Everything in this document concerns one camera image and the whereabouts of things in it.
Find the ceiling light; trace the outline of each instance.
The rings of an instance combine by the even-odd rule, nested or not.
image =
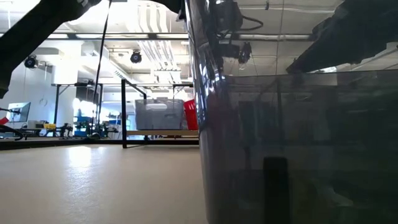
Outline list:
[[[157,34],[157,38],[161,39],[187,39],[188,34]]]
[[[49,39],[67,39],[68,34],[50,34]]]
[[[101,34],[76,34],[77,38],[80,39],[97,39],[97,38],[101,38],[102,35]]]

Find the metal frame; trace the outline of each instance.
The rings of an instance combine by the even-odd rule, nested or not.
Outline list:
[[[141,93],[143,95],[144,100],[147,99],[147,94],[142,91],[139,86],[142,85],[140,83],[138,84],[133,84],[131,82],[129,82],[128,80],[122,79],[121,80],[121,91],[122,91],[122,145],[123,145],[123,149],[127,149],[127,144],[129,143],[129,140],[127,140],[127,127],[124,124],[125,121],[127,120],[127,111],[126,111],[126,84],[128,84],[129,86],[133,87],[135,90],[137,90],[139,93]],[[193,87],[192,83],[189,84],[164,84],[164,86],[172,86],[173,87],[173,91],[175,89],[175,87]],[[195,140],[166,140],[166,141],[161,141],[161,140],[156,140],[156,141],[151,141],[149,140],[148,136],[144,137],[144,144],[160,144],[160,142],[166,143],[166,144],[178,144],[178,145],[198,145],[199,144],[199,140],[195,141]]]
[[[197,146],[199,145],[199,140],[156,140],[156,141],[151,141],[149,139],[145,140],[127,140],[127,127],[124,125],[125,120],[127,120],[127,111],[126,111],[126,84],[129,86],[133,87],[135,90],[137,90],[139,93],[142,93],[144,99],[147,98],[147,94],[141,90],[139,87],[142,85],[141,83],[138,84],[133,84],[129,82],[128,80],[122,79],[121,80],[121,89],[122,89],[122,119],[123,119],[123,126],[122,126],[122,134],[123,134],[123,139],[122,140],[100,140],[100,139],[58,139],[58,140],[42,140],[42,141],[0,141],[1,148],[0,151],[3,150],[13,150],[13,149],[27,149],[27,148],[36,148],[36,147],[54,147],[54,146],[76,146],[76,145],[82,145],[82,144],[121,144],[124,149],[131,148],[131,147],[137,147],[137,146],[145,146],[145,145],[164,145],[164,146],[169,146],[169,145],[182,145],[182,146]],[[108,84],[99,84],[101,86],[100,92],[100,104],[99,104],[99,109],[98,111],[101,111],[101,105],[102,105],[102,93],[103,93],[103,86],[108,85]],[[179,86],[189,86],[192,87],[193,84],[154,84],[155,86],[172,86],[173,88],[179,87]],[[61,90],[61,86],[65,86],[65,89],[68,88],[69,86],[75,86],[75,87],[91,87],[92,85],[87,85],[87,86],[76,86],[75,84],[53,84],[52,86],[57,87],[57,92],[56,92],[56,98],[55,98],[55,114],[54,114],[54,123],[56,124],[57,121],[57,113],[58,113],[58,104],[59,104],[59,96],[62,94],[64,91]]]

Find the black pole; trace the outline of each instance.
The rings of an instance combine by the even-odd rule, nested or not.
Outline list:
[[[60,99],[60,87],[61,85],[57,85],[57,92],[55,94],[55,111],[54,111],[54,124],[57,125],[57,116],[58,116],[58,101]]]
[[[142,94],[142,95],[144,96],[144,104],[146,105],[146,104],[147,104],[147,102],[146,102],[146,100],[147,100],[147,94],[144,93],[144,94]],[[148,140],[149,140],[148,136],[144,136],[144,140],[145,140],[145,142],[148,142]]]
[[[100,128],[100,114],[101,114],[101,108],[102,108],[102,94],[104,92],[104,85],[103,84],[99,84],[99,86],[101,87],[100,91],[99,91],[99,103],[98,103],[98,129]]]
[[[127,111],[126,111],[126,80],[122,79],[122,145],[123,149],[127,148]]]

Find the white wall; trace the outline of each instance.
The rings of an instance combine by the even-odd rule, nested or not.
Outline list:
[[[0,100],[0,107],[8,108],[9,103],[31,102],[28,119],[46,120],[52,123],[55,109],[55,87],[51,87],[51,68],[48,71],[45,77],[44,70],[39,68],[30,70],[20,64],[12,73],[9,91]],[[6,112],[0,111],[0,118],[5,116]],[[22,123],[8,123],[7,125],[20,128]]]
[[[131,101],[126,104],[127,114],[134,114],[136,112],[135,100],[141,98],[139,93],[126,93],[126,101]],[[104,93],[103,101],[115,101],[115,103],[103,103],[103,106],[110,110],[122,112],[122,93]]]

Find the fluorescent light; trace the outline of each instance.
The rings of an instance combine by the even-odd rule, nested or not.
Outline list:
[[[76,34],[78,38],[82,39],[96,39],[96,38],[101,38],[101,34]]]
[[[49,39],[67,39],[68,34],[50,34]]]
[[[148,39],[148,34],[106,34],[106,38],[135,38],[135,39]]]
[[[102,101],[102,103],[121,103],[122,101]]]
[[[163,39],[187,39],[188,40],[188,34],[157,34],[158,38],[163,38]]]

